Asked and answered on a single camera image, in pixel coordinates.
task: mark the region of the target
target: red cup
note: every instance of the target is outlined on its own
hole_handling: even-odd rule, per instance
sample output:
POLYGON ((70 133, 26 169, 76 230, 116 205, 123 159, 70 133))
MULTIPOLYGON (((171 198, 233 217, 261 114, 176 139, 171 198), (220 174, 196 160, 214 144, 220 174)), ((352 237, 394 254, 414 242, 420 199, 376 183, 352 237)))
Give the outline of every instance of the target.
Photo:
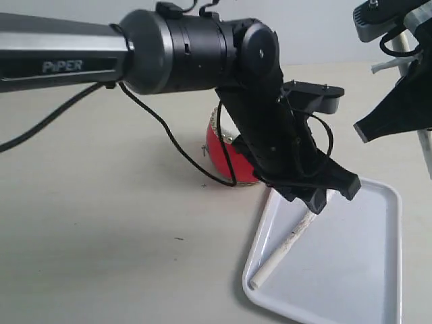
MULTIPOLYGON (((240 135, 237 127, 228 115, 224 107, 221 111, 221 130, 222 137, 227 148, 228 155, 239 184, 255 184, 258 180, 252 175, 253 167, 246 158, 237 153, 233 141, 240 135)), ((232 180, 222 146, 217 137, 217 108, 211 114, 209 126, 207 127, 207 148, 209 156, 217 171, 226 179, 232 180)))

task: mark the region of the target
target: black cable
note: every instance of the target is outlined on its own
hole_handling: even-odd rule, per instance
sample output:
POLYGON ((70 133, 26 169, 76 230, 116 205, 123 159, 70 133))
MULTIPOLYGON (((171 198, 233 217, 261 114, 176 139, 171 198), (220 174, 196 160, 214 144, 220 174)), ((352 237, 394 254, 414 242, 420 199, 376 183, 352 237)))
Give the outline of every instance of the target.
POLYGON ((385 46, 386 43, 389 41, 392 41, 397 36, 399 36, 401 33, 405 31, 405 26, 401 27, 395 27, 392 30, 390 30, 386 35, 383 36, 383 38, 379 41, 379 48, 387 55, 393 56, 393 57, 410 57, 419 54, 422 51, 422 48, 420 45, 418 45, 414 50, 409 52, 396 52, 392 51, 388 47, 385 46))
POLYGON ((303 166, 302 166, 302 161, 300 158, 300 141, 298 139, 296 139, 293 143, 293 147, 296 149, 296 152, 294 154, 294 162, 296 164, 296 169, 297 169, 298 173, 300 173, 300 175, 302 177, 305 177, 305 178, 315 177, 315 176, 319 175, 325 169, 325 166, 327 165, 327 163, 330 160, 330 156, 331 156, 331 153, 333 152, 333 146, 334 146, 333 132, 331 131, 329 124, 327 124, 320 117, 314 115, 313 113, 308 113, 306 111, 293 108, 290 104, 290 101, 288 100, 288 95, 286 94, 284 97, 286 99, 288 107, 292 111, 294 111, 296 113, 301 113, 301 114, 309 116, 311 118, 315 118, 318 122, 321 123, 321 125, 323 125, 323 127, 325 128, 325 131, 327 132, 327 136, 329 138, 329 147, 327 149, 327 153, 325 154, 325 160, 318 166, 318 168, 316 168, 316 170, 314 170, 313 172, 310 172, 310 173, 305 172, 303 169, 303 166))
POLYGON ((186 160, 188 160, 195 168, 197 168, 200 172, 202 172, 203 174, 205 174, 207 177, 211 178, 212 180, 215 180, 216 182, 219 182, 220 184, 223 184, 223 185, 229 186, 229 187, 234 187, 234 186, 237 185, 237 177, 236 177, 236 174, 234 172, 234 168, 232 166, 232 162, 231 162, 231 159, 230 159, 230 154, 228 153, 228 151, 227 151, 227 149, 225 147, 225 143, 224 143, 223 137, 222 137, 222 130, 221 130, 221 110, 222 110, 222 103, 221 102, 219 102, 219 105, 217 106, 217 137, 219 138, 219 142, 221 143, 221 146, 222 146, 222 149, 223 149, 223 154, 225 155, 225 159, 226 159, 227 164, 228 164, 229 172, 231 173, 231 178, 232 178, 231 182, 227 182, 225 180, 219 179, 218 177, 215 177, 213 174, 211 174, 208 171, 206 171, 205 169, 203 169, 178 144, 176 138, 174 137, 173 133, 169 129, 169 126, 167 125, 167 123, 165 122, 165 120, 163 120, 163 118, 161 116, 159 116, 157 113, 155 113, 149 106, 147 106, 140 99, 138 99, 134 94, 132 94, 126 88, 126 86, 124 85, 123 82, 119 82, 119 86, 123 90, 123 92, 125 93, 126 96, 128 96, 129 98, 131 98, 137 105, 139 105, 140 107, 142 107, 146 112, 150 113, 163 126, 163 128, 165 128, 165 131, 167 132, 169 139, 172 141, 172 143, 174 144, 174 146, 177 149, 177 151, 179 151, 180 154, 183 155, 183 157, 186 160))
POLYGON ((56 110, 54 110, 52 113, 46 116, 44 120, 39 122, 37 125, 33 126, 27 132, 23 133, 22 135, 19 135, 18 137, 14 138, 13 140, 10 140, 9 142, 0 144, 0 153, 13 149, 14 147, 17 147, 18 145, 31 139, 33 136, 35 136, 41 130, 47 127, 50 123, 54 122, 54 120, 56 120, 62 113, 68 110, 71 106, 76 104, 81 99, 87 97, 92 92, 102 88, 103 86, 104 86, 103 83, 96 83, 93 84, 92 86, 89 86, 88 88, 85 88, 83 91, 79 92, 78 94, 74 95, 71 99, 66 101, 56 110))
POLYGON ((194 0, 194 3, 192 4, 192 6, 190 6, 188 9, 183 9, 182 13, 186 14, 188 12, 191 12, 193 9, 195 9, 197 3, 198 3, 198 0, 194 0))

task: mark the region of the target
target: white table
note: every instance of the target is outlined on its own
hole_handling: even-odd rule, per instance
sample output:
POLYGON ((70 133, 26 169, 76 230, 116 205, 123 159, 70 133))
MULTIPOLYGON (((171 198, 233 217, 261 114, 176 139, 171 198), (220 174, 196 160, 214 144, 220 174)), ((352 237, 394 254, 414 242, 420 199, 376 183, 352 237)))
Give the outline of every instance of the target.
MULTIPOLYGON (((333 157, 402 195, 405 323, 428 323, 432 182, 415 133, 363 144, 354 131, 352 124, 398 79, 397 70, 372 76, 369 66, 285 72, 286 80, 346 89, 338 113, 325 116, 335 133, 333 157)), ((2 94, 0 140, 26 130, 79 88, 2 94)), ((216 95, 144 100, 211 169, 201 146, 216 95)), ((325 132, 316 123, 313 130, 325 149, 325 132)), ((249 303, 240 285, 264 191, 212 183, 141 108, 118 89, 101 90, 0 155, 0 321, 287 323, 249 303)))

